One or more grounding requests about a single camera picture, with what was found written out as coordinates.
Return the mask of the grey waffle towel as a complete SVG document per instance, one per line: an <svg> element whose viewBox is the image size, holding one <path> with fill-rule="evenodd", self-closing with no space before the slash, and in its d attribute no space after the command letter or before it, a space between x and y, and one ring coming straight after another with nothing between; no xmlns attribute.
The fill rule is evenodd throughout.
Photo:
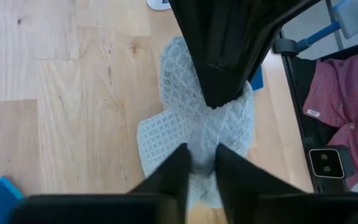
<svg viewBox="0 0 358 224"><path fill-rule="evenodd" d="M160 99L164 111L139 123L137 144L145 176L182 143L191 153L187 206L221 208L214 158L222 143L245 157L254 133L254 92L244 84L238 99L215 109L206 105L190 52L175 37L160 56Z"/></svg>

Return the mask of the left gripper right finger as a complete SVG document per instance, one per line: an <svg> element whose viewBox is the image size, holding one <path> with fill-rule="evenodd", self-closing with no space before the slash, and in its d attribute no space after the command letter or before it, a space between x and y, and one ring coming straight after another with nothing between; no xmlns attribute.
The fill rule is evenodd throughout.
<svg viewBox="0 0 358 224"><path fill-rule="evenodd" d="M229 224L358 224L358 194L309 194L223 144L216 181Z"/></svg>

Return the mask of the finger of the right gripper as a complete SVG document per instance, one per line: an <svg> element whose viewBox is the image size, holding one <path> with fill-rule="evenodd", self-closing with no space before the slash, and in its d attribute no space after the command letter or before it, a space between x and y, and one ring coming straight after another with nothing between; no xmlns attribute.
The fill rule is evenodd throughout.
<svg viewBox="0 0 358 224"><path fill-rule="evenodd" d="M278 14L276 0L169 0L196 69L204 100L217 108L244 84L246 48Z"/></svg>
<svg viewBox="0 0 358 224"><path fill-rule="evenodd" d="M244 78L253 79L283 25L320 0L247 0Z"/></svg>

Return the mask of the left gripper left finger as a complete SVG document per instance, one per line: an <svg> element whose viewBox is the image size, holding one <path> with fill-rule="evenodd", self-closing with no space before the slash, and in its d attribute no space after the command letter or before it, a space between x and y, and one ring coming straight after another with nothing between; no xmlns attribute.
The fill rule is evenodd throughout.
<svg viewBox="0 0 358 224"><path fill-rule="evenodd" d="M32 195L9 224L184 224L190 165L182 143L128 193Z"/></svg>

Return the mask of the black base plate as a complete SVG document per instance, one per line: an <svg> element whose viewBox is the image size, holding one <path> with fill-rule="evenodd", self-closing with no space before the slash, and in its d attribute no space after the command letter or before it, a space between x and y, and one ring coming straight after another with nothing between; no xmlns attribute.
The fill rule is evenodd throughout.
<svg viewBox="0 0 358 224"><path fill-rule="evenodd" d="M294 56L300 53L296 41L283 38L274 40L273 52L284 56Z"/></svg>

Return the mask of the pink checkered cloth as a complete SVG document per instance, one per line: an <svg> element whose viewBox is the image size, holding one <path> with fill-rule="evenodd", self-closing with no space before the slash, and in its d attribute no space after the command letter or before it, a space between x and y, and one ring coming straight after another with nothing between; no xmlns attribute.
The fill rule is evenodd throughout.
<svg viewBox="0 0 358 224"><path fill-rule="evenodd" d="M355 173L347 185L358 184L358 55L317 62L303 113L338 129L328 143L349 148Z"/></svg>

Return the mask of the blue pole grey pad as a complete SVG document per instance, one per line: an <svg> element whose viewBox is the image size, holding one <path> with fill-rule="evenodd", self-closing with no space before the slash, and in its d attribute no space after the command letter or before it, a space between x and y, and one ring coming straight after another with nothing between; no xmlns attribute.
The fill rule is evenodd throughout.
<svg viewBox="0 0 358 224"><path fill-rule="evenodd" d="M342 30L346 39L358 33L358 0L342 0L333 6L332 10L335 21L317 33L298 41L296 47L299 52L338 30Z"/></svg>

